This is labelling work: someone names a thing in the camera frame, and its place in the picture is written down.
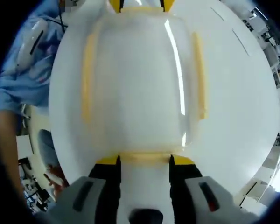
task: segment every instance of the person's arm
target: person's arm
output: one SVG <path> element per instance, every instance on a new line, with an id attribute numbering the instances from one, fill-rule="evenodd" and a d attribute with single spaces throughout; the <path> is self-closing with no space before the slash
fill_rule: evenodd
<path id="1" fill-rule="evenodd" d="M 16 142 L 17 116 L 12 111 L 0 111 L 0 157 L 15 190 L 24 198 L 23 187 L 18 169 Z"/>

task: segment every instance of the wire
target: wire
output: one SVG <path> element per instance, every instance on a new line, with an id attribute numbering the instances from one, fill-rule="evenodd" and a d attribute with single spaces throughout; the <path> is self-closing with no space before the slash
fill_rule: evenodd
<path id="1" fill-rule="evenodd" d="M 64 26 L 64 23 L 63 23 L 63 21 L 62 21 L 62 16 L 61 16 L 61 7 L 60 7 L 60 5 L 58 5 L 58 11 L 59 11 L 59 18 L 60 18 L 60 25 L 61 25 L 61 27 L 62 27 L 62 31 L 65 33 L 65 26 Z"/>

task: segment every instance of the person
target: person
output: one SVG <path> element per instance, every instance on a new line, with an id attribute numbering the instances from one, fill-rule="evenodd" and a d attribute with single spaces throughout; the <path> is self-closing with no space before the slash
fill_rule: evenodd
<path id="1" fill-rule="evenodd" d="M 58 0 L 45 0 L 23 23 L 0 73 L 0 157 L 10 180 L 18 194 L 23 198 L 23 191 L 18 173 L 16 127 L 21 105 L 29 104 L 41 109 L 48 108 L 49 81 L 57 48 L 63 36 L 60 24 L 47 21 L 48 31 L 43 34 L 43 41 L 35 49 L 35 58 L 29 68 L 21 73 L 5 74 L 6 70 L 16 66 L 25 35 L 40 18 L 56 18 L 59 15 Z"/>
<path id="2" fill-rule="evenodd" d="M 56 183 L 54 180 L 51 180 L 46 173 L 44 174 L 45 178 L 49 181 L 49 185 L 53 186 L 54 188 L 54 196 L 58 197 L 58 195 L 63 191 L 63 189 L 69 186 L 69 183 L 67 182 L 59 164 L 52 140 L 52 135 L 49 131 L 44 129 L 41 129 L 39 131 L 38 146 L 42 162 L 45 164 L 47 171 L 50 172 L 51 175 L 62 179 L 62 184 L 59 185 L 59 183 Z"/>

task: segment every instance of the table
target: table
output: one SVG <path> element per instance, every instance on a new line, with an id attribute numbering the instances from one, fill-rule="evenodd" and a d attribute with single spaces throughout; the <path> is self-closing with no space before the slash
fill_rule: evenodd
<path id="1" fill-rule="evenodd" d="M 51 75 L 52 137 L 69 184 L 88 175 L 96 162 L 83 133 L 72 130 L 83 125 L 75 109 L 81 108 L 82 52 L 97 8 L 96 1 L 88 0 L 71 17 Z M 199 134 L 182 155 L 236 194 L 260 168 L 278 133 L 270 66 L 253 34 L 221 2 L 176 0 L 170 12 L 200 33 L 209 81 L 209 118 L 199 122 Z"/>

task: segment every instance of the blue shirt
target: blue shirt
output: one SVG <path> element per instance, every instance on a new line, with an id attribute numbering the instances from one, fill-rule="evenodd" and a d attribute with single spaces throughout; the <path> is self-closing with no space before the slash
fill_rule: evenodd
<path id="1" fill-rule="evenodd" d="M 13 45 L 2 65 L 2 71 L 16 65 L 16 58 L 23 44 L 25 34 L 37 23 L 39 18 L 48 22 L 48 31 L 35 50 L 31 67 L 18 73 L 0 74 L 0 111 L 10 110 L 21 113 L 21 104 L 48 107 L 49 81 L 58 45 L 63 36 L 60 24 L 48 21 L 58 16 L 58 0 L 45 0 L 30 14 L 19 30 Z"/>

